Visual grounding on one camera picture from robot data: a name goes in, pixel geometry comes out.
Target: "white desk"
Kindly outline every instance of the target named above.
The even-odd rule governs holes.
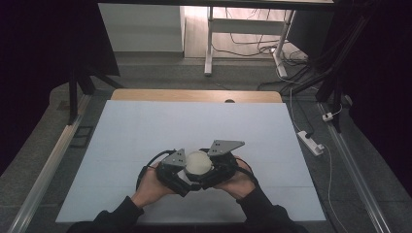
[[[162,96],[173,98],[173,90],[164,91],[169,95]],[[215,139],[246,142],[234,154],[250,163],[269,199],[287,208],[293,220],[325,220],[286,105],[113,100],[105,106],[57,221],[93,220],[102,210],[112,211],[133,194],[141,168],[160,151],[185,148],[189,153],[210,147]],[[213,188],[185,198],[166,196],[145,212],[139,222],[245,220],[233,198]]]

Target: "dark curtain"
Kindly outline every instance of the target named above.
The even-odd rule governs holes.
[[[93,1],[1,1],[0,33],[3,173],[75,67],[119,70]]]
[[[412,3],[384,0],[351,50],[344,92],[355,124],[412,195]]]

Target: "black sleeve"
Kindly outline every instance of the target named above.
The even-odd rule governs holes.
[[[137,218],[144,213],[126,197],[124,201],[112,212],[102,211],[94,221],[82,221],[73,224],[67,233],[123,233],[130,232]]]
[[[246,215],[246,227],[253,232],[307,232],[289,218],[285,208],[273,206],[260,187],[237,203]]]

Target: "black fabric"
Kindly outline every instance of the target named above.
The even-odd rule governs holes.
[[[97,3],[0,1],[0,172],[14,159],[75,65],[118,75]]]
[[[254,232],[298,232],[296,224],[289,218],[288,212],[272,203],[260,187],[248,196],[237,201],[246,215],[246,227]]]
[[[137,218],[143,213],[144,211],[137,208],[130,197],[126,197],[112,213],[103,211],[93,222],[77,222],[67,232],[132,232]]]
[[[343,79],[343,90],[354,102],[350,111],[354,123],[410,195],[411,11],[411,2],[382,0],[351,49]]]
[[[101,212],[93,222],[77,222],[70,227],[67,233],[88,232],[264,232],[264,233],[307,233],[306,229],[295,224],[288,216],[288,212],[281,206],[272,206],[269,199],[257,187],[244,199],[237,201],[244,211],[247,220],[245,224],[227,224],[212,226],[145,226],[135,225],[143,210],[137,208],[129,197],[112,213]]]

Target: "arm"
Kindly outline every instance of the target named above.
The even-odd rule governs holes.
[[[249,166],[238,160],[238,165],[248,171]],[[246,215],[246,227],[257,232],[307,232],[303,227],[295,224],[288,216],[288,212],[281,206],[273,206],[259,186],[240,172],[225,183],[215,186],[222,189],[236,199]]]
[[[83,221],[73,224],[67,233],[121,233],[130,232],[139,216],[148,206],[161,197],[174,192],[161,184],[157,179],[154,168],[148,168],[133,196],[126,197],[111,213],[102,211],[94,221]]]

